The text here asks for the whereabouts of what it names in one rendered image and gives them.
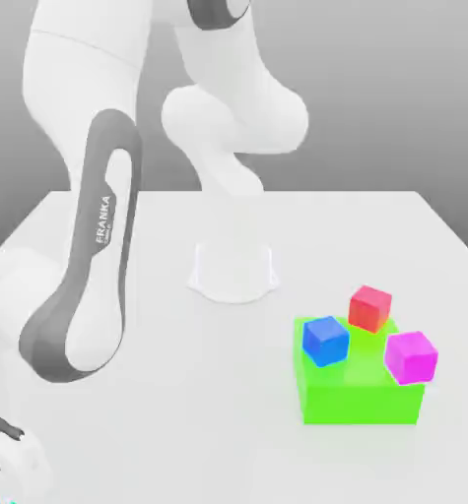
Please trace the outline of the small magenta cube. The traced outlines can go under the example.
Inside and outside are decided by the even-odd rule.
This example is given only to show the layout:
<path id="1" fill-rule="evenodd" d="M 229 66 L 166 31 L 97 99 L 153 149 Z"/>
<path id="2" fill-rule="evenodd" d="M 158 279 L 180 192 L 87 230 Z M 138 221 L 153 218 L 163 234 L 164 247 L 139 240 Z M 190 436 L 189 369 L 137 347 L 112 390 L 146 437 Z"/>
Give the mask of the small magenta cube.
<path id="1" fill-rule="evenodd" d="M 387 337 L 384 365 L 398 385 L 428 383 L 434 379 L 438 350 L 423 332 Z"/>

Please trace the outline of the large green box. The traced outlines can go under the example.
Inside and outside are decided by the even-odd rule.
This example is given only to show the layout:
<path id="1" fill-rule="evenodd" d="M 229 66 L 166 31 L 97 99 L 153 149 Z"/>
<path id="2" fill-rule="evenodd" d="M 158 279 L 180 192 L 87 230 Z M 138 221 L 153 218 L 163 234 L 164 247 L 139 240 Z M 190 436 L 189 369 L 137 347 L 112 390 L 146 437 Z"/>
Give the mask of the large green box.
<path id="1" fill-rule="evenodd" d="M 426 385 L 400 385 L 384 366 L 385 344 L 398 327 L 388 319 L 376 334 L 338 321 L 350 333 L 348 357 L 318 367 L 302 348 L 303 324 L 294 319 L 293 364 L 305 424 L 415 424 Z"/>

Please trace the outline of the small red cube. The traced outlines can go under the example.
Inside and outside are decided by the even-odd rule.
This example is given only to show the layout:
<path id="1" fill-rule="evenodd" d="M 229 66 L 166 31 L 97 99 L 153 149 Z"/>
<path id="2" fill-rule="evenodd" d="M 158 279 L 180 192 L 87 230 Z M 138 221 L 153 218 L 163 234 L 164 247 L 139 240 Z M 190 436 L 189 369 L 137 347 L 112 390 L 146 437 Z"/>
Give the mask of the small red cube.
<path id="1" fill-rule="evenodd" d="M 368 285 L 362 285 L 351 297 L 348 322 L 376 334 L 389 318 L 392 295 Z"/>

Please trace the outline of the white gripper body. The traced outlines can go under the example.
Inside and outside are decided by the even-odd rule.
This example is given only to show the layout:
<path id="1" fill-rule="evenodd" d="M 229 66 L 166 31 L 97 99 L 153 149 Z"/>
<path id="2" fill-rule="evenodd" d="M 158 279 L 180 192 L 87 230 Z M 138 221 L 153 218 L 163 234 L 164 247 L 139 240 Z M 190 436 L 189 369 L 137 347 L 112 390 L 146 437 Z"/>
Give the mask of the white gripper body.
<path id="1" fill-rule="evenodd" d="M 53 471 L 38 438 L 29 430 L 16 441 L 0 432 L 0 498 L 4 504 L 46 504 Z"/>

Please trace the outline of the small blue cube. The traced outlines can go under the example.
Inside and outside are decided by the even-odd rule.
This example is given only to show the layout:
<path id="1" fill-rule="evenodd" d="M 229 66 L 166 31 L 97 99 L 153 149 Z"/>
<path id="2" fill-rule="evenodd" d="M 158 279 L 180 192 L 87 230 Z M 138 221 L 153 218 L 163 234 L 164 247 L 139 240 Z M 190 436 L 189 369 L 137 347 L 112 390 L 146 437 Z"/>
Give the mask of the small blue cube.
<path id="1" fill-rule="evenodd" d="M 349 353 L 349 331 L 333 316 L 303 323 L 302 349 L 317 367 L 345 360 Z"/>

